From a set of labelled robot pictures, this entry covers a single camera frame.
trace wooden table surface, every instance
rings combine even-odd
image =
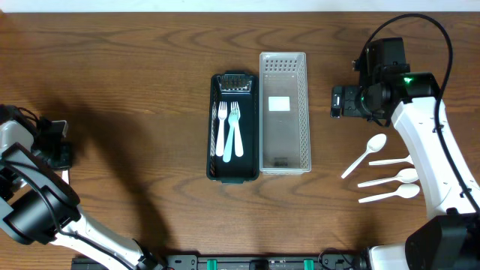
[[[356,84],[364,42],[395,13],[3,14],[3,104],[66,119],[77,162],[71,185],[83,208],[152,251],[318,254],[405,241],[426,222],[424,197],[359,204],[398,183],[358,189],[405,164],[341,173],[370,137],[388,142],[367,161],[403,158],[393,127],[329,116],[332,86]],[[431,13],[447,29],[454,65],[445,93],[452,130],[480,179],[480,14]],[[379,37],[404,38],[412,71],[446,68],[440,32],[405,19]],[[206,178],[209,87],[226,70],[259,73],[264,51],[307,53],[312,172],[241,185]],[[69,269],[76,252],[24,246],[0,233],[3,269]]]

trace spoon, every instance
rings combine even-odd
[[[419,175],[417,175],[417,170],[410,168],[410,169],[402,169],[396,176],[388,177],[384,179],[366,181],[364,183],[358,184],[359,188],[370,187],[373,185],[380,185],[390,181],[400,181],[402,183],[413,183],[419,180]]]
[[[392,196],[400,196],[405,199],[413,198],[420,192],[420,187],[416,184],[402,184],[397,191],[391,193],[384,193],[375,196],[369,196],[359,199],[359,203],[373,202],[374,200],[381,200]]]
[[[397,158],[397,159],[393,159],[393,160],[371,161],[371,162],[368,163],[368,165],[371,165],[371,166],[386,165],[386,164],[396,164],[396,163],[400,163],[400,162],[408,162],[408,163],[413,165],[413,160],[412,160],[412,157],[410,157],[410,155],[408,155],[408,157],[405,157],[405,158]]]
[[[350,165],[350,167],[348,167],[348,169],[346,169],[342,175],[342,178],[344,179],[347,177],[368,154],[380,151],[385,145],[386,141],[387,136],[385,134],[377,134],[373,136],[367,143],[367,150],[365,153],[363,153],[363,155],[361,155],[352,165]]]

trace plastic container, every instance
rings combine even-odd
[[[260,170],[311,171],[307,62],[303,52],[260,54]]]
[[[225,74],[216,74],[211,78],[207,152],[207,177],[209,179],[222,183],[241,184],[258,178],[260,174],[258,97],[258,78],[254,75],[242,71],[227,71]],[[220,124],[217,117],[220,101],[228,103],[228,115],[230,115],[230,104],[232,101],[237,101],[241,114],[238,125],[244,154],[237,157],[232,151],[232,159],[228,163],[223,161],[223,157],[215,154]],[[225,142],[229,129],[227,116],[223,130]]]

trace green light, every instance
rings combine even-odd
[[[405,81],[406,84],[409,84],[411,81],[413,81],[413,78],[404,77],[403,80]]]

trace white label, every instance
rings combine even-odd
[[[290,111],[290,97],[268,97],[268,110],[270,112]]]

